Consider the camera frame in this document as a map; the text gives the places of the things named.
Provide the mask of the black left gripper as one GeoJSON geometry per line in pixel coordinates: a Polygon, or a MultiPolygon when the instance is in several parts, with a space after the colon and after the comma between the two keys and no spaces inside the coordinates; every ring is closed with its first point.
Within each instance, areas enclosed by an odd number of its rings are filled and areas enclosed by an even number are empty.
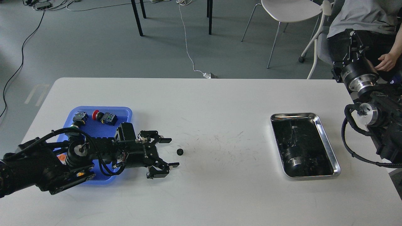
{"type": "Polygon", "coordinates": [[[172,139],[165,138],[156,130],[140,131],[136,137],[132,123],[123,122],[116,130],[115,140],[118,149],[125,153],[125,167],[148,166],[147,179],[164,178],[180,165],[158,158],[156,143],[170,143],[172,139]]]}

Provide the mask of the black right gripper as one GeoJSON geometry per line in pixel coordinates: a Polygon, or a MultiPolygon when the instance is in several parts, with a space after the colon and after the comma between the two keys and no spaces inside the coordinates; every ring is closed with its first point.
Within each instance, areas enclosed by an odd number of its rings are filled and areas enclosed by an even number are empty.
{"type": "Polygon", "coordinates": [[[333,61],[333,79],[344,83],[351,92],[362,92],[365,88],[377,86],[377,71],[369,60],[363,60],[369,50],[369,32],[353,29],[346,29],[345,32],[349,36],[349,49],[342,62],[333,61]]]}

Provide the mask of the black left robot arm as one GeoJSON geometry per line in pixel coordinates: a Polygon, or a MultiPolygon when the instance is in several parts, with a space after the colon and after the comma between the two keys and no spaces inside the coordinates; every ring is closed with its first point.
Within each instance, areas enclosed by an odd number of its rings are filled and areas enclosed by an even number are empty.
{"type": "Polygon", "coordinates": [[[170,142],[157,131],[141,131],[137,136],[128,122],[121,123],[113,137],[90,137],[76,127],[52,131],[19,145],[20,152],[4,155],[1,197],[30,186],[60,193],[95,178],[95,160],[105,176],[146,167],[148,179],[164,178],[179,163],[162,160],[155,145],[170,142]]]}

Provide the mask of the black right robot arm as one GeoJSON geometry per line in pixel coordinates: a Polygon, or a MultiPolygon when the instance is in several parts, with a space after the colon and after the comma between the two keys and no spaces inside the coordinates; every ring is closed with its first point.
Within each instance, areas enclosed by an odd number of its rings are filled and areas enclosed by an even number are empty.
{"type": "Polygon", "coordinates": [[[350,94],[357,94],[353,104],[345,106],[341,129],[342,141],[355,158],[376,166],[401,168],[401,84],[378,83],[378,73],[365,57],[372,41],[364,30],[345,30],[349,49],[341,61],[333,63],[334,78],[344,83],[350,94]],[[376,145],[376,154],[389,163],[370,161],[352,151],[345,141],[347,124],[358,133],[369,136],[376,145]]]}

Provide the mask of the person's clasped hands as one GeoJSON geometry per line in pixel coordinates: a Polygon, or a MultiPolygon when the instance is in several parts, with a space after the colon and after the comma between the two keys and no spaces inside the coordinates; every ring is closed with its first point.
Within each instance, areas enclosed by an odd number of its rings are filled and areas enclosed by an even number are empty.
{"type": "Polygon", "coordinates": [[[378,58],[378,60],[380,60],[380,63],[377,66],[375,66],[374,68],[377,71],[389,72],[390,70],[392,70],[395,67],[399,56],[400,55],[398,55],[397,53],[393,53],[393,52],[383,54],[382,56],[380,56],[378,58]]]}

